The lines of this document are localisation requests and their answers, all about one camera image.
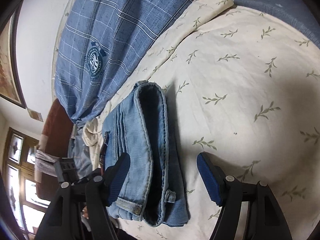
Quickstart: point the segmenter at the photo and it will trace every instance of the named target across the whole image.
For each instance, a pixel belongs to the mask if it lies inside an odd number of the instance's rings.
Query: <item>folded jeans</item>
[[[108,208],[114,218],[144,220],[157,227],[188,222],[183,180],[172,129],[168,128],[167,105],[156,83],[140,81],[105,119],[108,134],[105,168],[122,152],[131,166],[118,199]]]

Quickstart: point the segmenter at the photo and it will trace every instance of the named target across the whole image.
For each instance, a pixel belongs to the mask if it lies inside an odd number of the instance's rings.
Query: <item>bed sheet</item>
[[[220,208],[196,167],[202,151],[227,175],[266,181],[294,240],[307,239],[319,221],[320,51],[281,20],[232,5],[232,0],[194,1],[102,114],[84,127],[84,141],[94,152],[105,116],[138,80],[157,82],[175,106],[191,219],[182,228],[119,220],[137,239],[209,239]],[[245,212],[244,203],[236,239],[242,239]]]
[[[57,98],[73,123],[101,113],[153,42],[192,1],[74,0],[54,78]]]

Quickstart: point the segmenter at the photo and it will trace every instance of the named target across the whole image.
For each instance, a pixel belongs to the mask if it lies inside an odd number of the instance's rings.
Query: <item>logo emblem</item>
[[[88,51],[87,63],[91,72],[91,77],[94,78],[100,73],[102,69],[102,57],[106,56],[106,53],[98,43],[92,42],[91,45],[93,47]]]

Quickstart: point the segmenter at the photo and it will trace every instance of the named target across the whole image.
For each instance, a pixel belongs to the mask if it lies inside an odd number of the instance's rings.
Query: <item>gray fabric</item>
[[[73,158],[79,179],[92,171],[89,147],[82,140],[82,127],[83,123],[79,123],[75,139],[70,139],[68,148],[68,158]]]
[[[42,173],[57,177],[56,171],[54,169],[53,164],[59,158],[56,156],[52,156],[50,154],[44,153],[42,151],[36,151],[36,169]]]

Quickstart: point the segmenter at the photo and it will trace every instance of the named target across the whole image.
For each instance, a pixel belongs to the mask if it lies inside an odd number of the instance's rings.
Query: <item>cream bed sheet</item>
[[[97,167],[103,120],[135,82],[158,83],[175,106],[191,219],[182,228],[119,220],[121,227],[143,240],[209,239],[220,208],[196,167],[206,151],[226,174],[267,182],[293,239],[307,239],[320,218],[319,62],[319,49],[281,20],[233,7],[232,0],[195,0],[84,127]],[[246,204],[236,239],[242,239],[245,211]]]

